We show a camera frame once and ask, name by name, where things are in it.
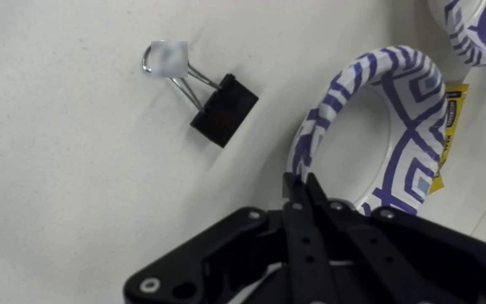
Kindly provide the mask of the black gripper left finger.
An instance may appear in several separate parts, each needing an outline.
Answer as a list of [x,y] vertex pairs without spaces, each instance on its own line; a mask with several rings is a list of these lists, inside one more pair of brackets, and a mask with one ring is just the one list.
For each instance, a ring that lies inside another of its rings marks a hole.
[[311,189],[284,175],[280,209],[240,207],[130,275],[125,304],[333,304],[328,246]]

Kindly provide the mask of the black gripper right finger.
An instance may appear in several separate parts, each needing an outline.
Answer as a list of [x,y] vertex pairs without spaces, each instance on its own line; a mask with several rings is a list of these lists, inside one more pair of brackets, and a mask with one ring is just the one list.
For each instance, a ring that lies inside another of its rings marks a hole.
[[306,182],[326,248],[367,271],[380,304],[486,304],[486,241],[394,206],[361,214]]

